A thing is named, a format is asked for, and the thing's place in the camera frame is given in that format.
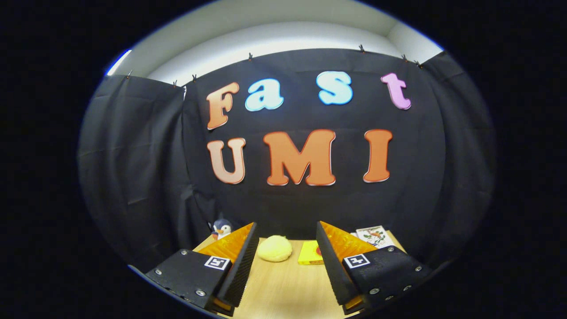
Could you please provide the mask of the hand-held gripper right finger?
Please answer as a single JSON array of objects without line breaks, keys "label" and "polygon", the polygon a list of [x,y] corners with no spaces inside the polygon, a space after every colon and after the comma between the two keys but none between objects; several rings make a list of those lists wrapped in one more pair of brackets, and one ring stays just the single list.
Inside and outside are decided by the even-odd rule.
[{"label": "hand-held gripper right finger", "polygon": [[433,272],[395,245],[377,248],[326,222],[316,224],[316,241],[346,315],[382,309],[425,283]]}]

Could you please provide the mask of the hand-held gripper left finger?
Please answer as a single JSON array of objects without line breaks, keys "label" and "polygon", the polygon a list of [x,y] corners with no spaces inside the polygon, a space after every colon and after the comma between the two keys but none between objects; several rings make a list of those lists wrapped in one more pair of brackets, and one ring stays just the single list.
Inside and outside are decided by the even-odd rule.
[{"label": "hand-held gripper left finger", "polygon": [[239,307],[259,244],[257,223],[193,251],[180,249],[145,274],[157,289],[214,315]]}]

